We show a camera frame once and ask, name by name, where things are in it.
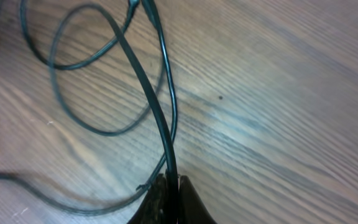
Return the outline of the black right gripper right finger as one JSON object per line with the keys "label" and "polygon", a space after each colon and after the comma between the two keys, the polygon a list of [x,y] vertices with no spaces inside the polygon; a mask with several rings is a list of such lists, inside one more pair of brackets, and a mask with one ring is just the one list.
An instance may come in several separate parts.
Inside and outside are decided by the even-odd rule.
{"label": "black right gripper right finger", "polygon": [[179,187],[179,224],[216,224],[188,176],[180,177]]}

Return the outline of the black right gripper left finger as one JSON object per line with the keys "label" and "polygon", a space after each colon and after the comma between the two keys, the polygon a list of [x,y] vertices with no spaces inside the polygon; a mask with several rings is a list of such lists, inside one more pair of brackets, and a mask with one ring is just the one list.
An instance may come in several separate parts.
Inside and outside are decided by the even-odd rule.
{"label": "black right gripper left finger", "polygon": [[167,180],[163,174],[159,174],[128,224],[166,223],[167,195]]}

